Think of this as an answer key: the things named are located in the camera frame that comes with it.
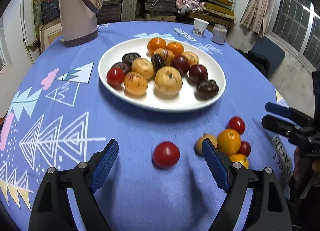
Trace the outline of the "yellow tomato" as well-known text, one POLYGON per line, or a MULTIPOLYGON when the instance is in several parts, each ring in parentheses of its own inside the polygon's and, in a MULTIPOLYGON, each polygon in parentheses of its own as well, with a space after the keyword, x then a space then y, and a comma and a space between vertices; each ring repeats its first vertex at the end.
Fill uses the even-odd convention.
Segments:
POLYGON ((245 168, 249 168, 249 160, 248 158, 243 154, 232 154, 229 156, 232 162, 238 162, 241 163, 245 168))
POLYGON ((240 134, 234 129, 226 129, 217 137, 217 150, 227 155, 236 154, 241 146, 240 134))

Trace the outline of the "red cherry tomato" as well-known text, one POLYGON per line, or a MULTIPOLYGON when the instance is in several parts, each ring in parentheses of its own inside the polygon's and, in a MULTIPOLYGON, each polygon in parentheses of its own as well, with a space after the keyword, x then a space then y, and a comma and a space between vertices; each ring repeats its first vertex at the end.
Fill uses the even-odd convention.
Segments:
POLYGON ((247 141, 242 141, 241 146, 238 150, 238 154, 242 154, 245 157, 249 157, 250 153, 251 153, 251 145, 247 141))
POLYGON ((119 88, 123 83, 125 74, 119 68, 111 68, 106 76, 107 83, 113 88, 119 88))
POLYGON ((152 155, 153 164, 160 169, 169 169, 180 159, 180 150, 172 142, 165 141, 157 145, 152 155))
POLYGON ((246 126, 244 120, 241 117, 234 116, 229 120, 227 128, 233 129, 240 135, 242 135, 245 132, 246 126))

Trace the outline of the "small tan longan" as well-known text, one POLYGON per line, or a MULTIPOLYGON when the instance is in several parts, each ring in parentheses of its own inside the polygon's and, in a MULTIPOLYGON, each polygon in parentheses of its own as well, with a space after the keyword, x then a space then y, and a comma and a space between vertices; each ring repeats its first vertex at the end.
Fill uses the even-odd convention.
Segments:
POLYGON ((209 139, 211 143, 217 148, 217 138, 212 134, 203 134, 196 142, 196 151, 199 155, 202 155, 202 143, 205 139, 209 139))

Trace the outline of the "dark red plum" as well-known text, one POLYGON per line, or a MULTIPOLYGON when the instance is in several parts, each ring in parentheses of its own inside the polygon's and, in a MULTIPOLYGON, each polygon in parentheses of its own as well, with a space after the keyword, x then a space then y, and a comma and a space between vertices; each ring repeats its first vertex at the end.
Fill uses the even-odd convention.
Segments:
POLYGON ((177 69, 182 76, 185 76, 185 74, 190 69, 190 64, 188 62, 188 59, 184 57, 183 55, 179 55, 175 57, 171 63, 170 66, 177 69))
POLYGON ((198 84, 199 82, 208 80, 206 67, 201 64, 191 66, 188 71, 188 78, 191 84, 198 84))

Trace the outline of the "tan potato-like fruit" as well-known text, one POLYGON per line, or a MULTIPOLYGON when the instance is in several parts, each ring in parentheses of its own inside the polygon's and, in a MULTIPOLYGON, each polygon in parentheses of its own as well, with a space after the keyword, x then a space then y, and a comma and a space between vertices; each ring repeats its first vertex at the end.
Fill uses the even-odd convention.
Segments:
POLYGON ((193 52, 190 52, 190 51, 183 52, 182 56, 184 56, 188 60, 188 63, 190 66, 199 64, 200 62, 199 57, 193 52))

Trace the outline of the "yellow pear apple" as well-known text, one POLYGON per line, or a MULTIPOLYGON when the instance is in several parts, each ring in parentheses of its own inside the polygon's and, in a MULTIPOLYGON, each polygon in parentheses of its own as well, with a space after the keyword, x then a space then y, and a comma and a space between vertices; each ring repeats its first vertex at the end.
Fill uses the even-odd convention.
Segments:
POLYGON ((164 66, 156 73, 155 86, 163 95, 177 95, 182 89, 182 84, 180 72, 171 66, 164 66))

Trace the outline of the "speckled yellow fruit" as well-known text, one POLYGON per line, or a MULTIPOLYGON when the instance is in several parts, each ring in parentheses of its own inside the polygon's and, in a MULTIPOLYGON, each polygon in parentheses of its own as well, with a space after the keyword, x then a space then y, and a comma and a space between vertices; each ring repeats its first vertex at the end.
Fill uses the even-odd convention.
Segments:
POLYGON ((131 70, 147 80, 151 80, 155 73, 152 63, 146 58, 136 58, 131 65, 131 70))
POLYGON ((164 48, 158 48, 154 51, 154 55, 159 55, 163 58, 165 65, 170 66, 171 61, 175 58, 174 53, 164 48))

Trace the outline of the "cut dark mangosteen half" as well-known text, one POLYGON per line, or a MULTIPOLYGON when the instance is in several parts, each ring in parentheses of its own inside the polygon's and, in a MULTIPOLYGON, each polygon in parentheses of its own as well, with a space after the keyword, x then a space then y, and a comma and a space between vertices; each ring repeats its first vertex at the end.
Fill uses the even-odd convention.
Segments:
POLYGON ((156 73, 159 69, 165 66, 164 60, 159 54, 154 54, 151 57, 151 63, 153 65, 154 72, 156 73))

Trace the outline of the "large yellow passion fruit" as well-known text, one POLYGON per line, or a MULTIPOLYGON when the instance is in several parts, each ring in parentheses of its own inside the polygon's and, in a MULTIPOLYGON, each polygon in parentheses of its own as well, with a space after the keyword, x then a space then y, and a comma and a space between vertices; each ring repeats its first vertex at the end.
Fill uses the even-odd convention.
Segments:
POLYGON ((128 72, 124 78, 125 90, 132 95, 142 96, 148 89, 148 81, 136 72, 128 72))

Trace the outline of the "large orange tangerine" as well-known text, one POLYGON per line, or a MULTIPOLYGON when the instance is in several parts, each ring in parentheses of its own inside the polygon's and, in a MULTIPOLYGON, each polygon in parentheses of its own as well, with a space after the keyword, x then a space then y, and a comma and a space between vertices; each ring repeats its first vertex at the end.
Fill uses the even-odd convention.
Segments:
POLYGON ((153 55, 153 53, 158 49, 162 48, 165 49, 167 47, 166 41, 164 41, 160 37, 154 37, 152 38, 147 45, 148 53, 149 55, 153 55))

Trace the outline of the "dark purple mangosteen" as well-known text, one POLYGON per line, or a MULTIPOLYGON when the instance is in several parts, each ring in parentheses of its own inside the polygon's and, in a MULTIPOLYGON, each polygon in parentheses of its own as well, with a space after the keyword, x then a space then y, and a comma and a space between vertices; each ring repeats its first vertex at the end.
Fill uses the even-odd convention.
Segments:
POLYGON ((128 72, 131 71, 131 65, 123 62, 117 62, 115 63, 112 68, 118 68, 120 69, 124 75, 126 75, 128 72))

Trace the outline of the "dark blue chair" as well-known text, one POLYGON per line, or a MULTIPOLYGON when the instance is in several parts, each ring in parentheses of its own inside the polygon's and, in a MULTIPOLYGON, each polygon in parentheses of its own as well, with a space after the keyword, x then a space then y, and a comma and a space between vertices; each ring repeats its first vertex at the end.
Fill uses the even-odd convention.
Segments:
POLYGON ((256 40, 251 52, 268 60, 269 66, 266 67, 268 70, 265 74, 267 78, 274 74, 285 58, 284 50, 266 36, 263 39, 258 38, 256 40))

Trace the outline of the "small silver can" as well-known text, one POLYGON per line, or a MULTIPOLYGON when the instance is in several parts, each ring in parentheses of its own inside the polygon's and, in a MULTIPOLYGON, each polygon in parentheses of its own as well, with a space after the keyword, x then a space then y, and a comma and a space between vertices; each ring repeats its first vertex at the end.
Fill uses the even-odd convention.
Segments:
POLYGON ((218 45, 223 45, 225 43, 227 35, 227 28, 222 24, 216 24, 213 28, 212 41, 218 45))

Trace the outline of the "small orange tangerine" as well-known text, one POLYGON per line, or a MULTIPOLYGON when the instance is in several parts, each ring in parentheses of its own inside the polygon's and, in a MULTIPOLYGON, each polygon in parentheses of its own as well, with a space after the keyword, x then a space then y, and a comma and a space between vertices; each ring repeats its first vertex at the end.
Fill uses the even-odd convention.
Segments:
POLYGON ((179 56, 184 53, 184 46, 178 42, 170 42, 167 44, 166 49, 171 51, 174 56, 179 56))

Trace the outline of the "crumpled pink cloth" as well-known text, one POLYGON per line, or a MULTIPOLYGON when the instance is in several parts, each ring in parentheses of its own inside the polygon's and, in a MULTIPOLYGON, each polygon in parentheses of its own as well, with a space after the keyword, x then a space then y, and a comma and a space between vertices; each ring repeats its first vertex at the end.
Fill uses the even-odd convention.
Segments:
POLYGON ((190 12, 200 13, 204 10, 205 2, 200 0, 176 0, 176 8, 178 13, 185 15, 190 12))

